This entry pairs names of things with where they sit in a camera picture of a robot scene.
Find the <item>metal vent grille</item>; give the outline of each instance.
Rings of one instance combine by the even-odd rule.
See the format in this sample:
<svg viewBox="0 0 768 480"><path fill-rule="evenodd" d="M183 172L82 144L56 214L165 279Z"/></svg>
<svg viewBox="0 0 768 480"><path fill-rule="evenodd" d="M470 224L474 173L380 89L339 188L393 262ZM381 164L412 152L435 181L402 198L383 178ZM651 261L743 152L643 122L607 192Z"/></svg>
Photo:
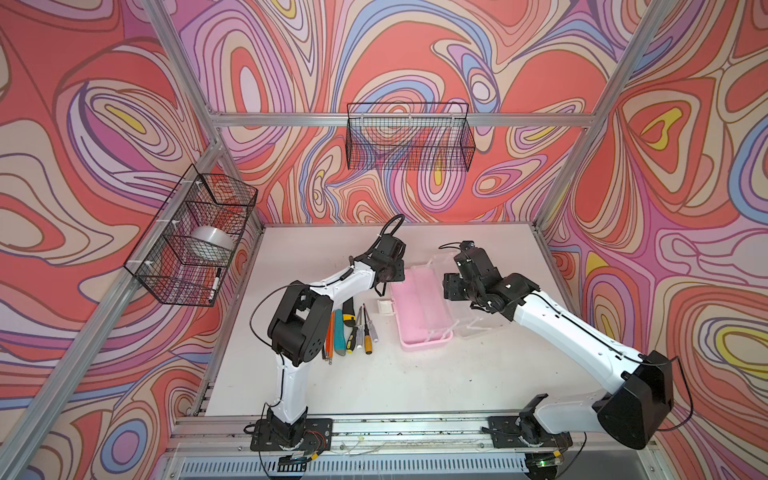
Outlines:
<svg viewBox="0 0 768 480"><path fill-rule="evenodd" d="M272 476L277 472L276 458L263 458ZM408 454L408 455L328 455L309 463L305 476L341 475L418 475L448 473L520 473L527 472L524 453ZM265 476L258 457L186 458L173 478L252 478Z"/></svg>

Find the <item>transparent lid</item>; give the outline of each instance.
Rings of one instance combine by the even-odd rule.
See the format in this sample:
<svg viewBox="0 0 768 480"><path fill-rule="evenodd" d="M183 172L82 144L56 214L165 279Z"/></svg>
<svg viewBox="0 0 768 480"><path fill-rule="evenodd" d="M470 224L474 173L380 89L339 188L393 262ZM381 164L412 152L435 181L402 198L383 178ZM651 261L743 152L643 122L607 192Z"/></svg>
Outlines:
<svg viewBox="0 0 768 480"><path fill-rule="evenodd" d="M442 288L442 278L445 273L458 273L458 267L453 261L452 253L440 253L435 255L427 265L439 279ZM487 333L494 329L508 325L510 322L499 313L486 313L481 310L469 308L469 300L451 301L445 300L452 325L449 327L453 333L464 338Z"/></svg>

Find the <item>black wire basket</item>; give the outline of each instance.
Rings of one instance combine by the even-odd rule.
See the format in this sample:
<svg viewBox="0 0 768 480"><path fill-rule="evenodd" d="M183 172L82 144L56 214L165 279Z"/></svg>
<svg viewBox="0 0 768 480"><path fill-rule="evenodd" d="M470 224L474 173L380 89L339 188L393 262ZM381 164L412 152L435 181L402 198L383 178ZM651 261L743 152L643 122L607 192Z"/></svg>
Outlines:
<svg viewBox="0 0 768 480"><path fill-rule="evenodd" d="M131 260L137 248L134 247L125 264L160 303L215 304L248 217L256 206L258 190L243 181L222 174L201 174L197 170L194 173L184 200L144 259ZM131 269L134 263L138 267Z"/></svg>
<svg viewBox="0 0 768 480"><path fill-rule="evenodd" d="M464 102L357 102L346 106L350 170L469 171L475 138Z"/></svg>

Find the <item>psychedelic wallpaper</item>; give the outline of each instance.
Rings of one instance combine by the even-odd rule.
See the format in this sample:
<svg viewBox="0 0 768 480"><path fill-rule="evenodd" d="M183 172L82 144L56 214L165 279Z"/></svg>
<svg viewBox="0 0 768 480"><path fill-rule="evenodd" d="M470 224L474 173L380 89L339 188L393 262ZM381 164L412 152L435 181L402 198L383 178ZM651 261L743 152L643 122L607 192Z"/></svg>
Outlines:
<svg viewBox="0 0 768 480"><path fill-rule="evenodd" d="M474 112L590 112L642 1L171 2L211 108L335 112L351 101L466 101ZM266 223L533 220L578 136L477 127L468 173L350 172L345 128L230 127Z"/></svg>
<svg viewBox="0 0 768 480"><path fill-rule="evenodd" d="M768 478L767 138L768 4L678 2L546 230L584 319L680 356L681 478Z"/></svg>
<svg viewBox="0 0 768 480"><path fill-rule="evenodd" d="M0 2L0 441L207 146L139 4ZM146 476L252 243L212 309L136 295L26 478Z"/></svg>
<svg viewBox="0 0 768 480"><path fill-rule="evenodd" d="M646 8L643 0L166 3L212 109L227 112L334 112L400 98L462 98L476 112L592 111Z"/></svg>
<svg viewBox="0 0 768 480"><path fill-rule="evenodd" d="M579 130L477 127L469 172L349 170L345 128L230 127L224 139L259 189L264 223L530 221Z"/></svg>

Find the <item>clear plastic box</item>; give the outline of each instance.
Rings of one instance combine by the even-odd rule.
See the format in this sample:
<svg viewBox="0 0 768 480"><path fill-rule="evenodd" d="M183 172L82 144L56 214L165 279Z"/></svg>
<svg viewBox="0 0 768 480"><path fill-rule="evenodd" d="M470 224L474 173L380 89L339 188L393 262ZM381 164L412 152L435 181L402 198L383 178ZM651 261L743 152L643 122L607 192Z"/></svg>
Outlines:
<svg viewBox="0 0 768 480"><path fill-rule="evenodd" d="M405 281L389 284L400 345L405 351L443 346L454 334L469 338L509 324L500 314L470 309L468 300L444 299L445 273L458 273L450 253L435 255L426 265L406 269Z"/></svg>
<svg viewBox="0 0 768 480"><path fill-rule="evenodd" d="M440 253L435 255L427 263L427 266L439 279L440 298L442 298L442 278L445 273L458 273L458 267L453 261L453 253ZM445 300L449 315L452 320L450 329L460 337L468 338L481 333L487 333L494 329L507 326L510 322L500 313L486 313L481 310L469 308L469 300L456 302Z"/></svg>

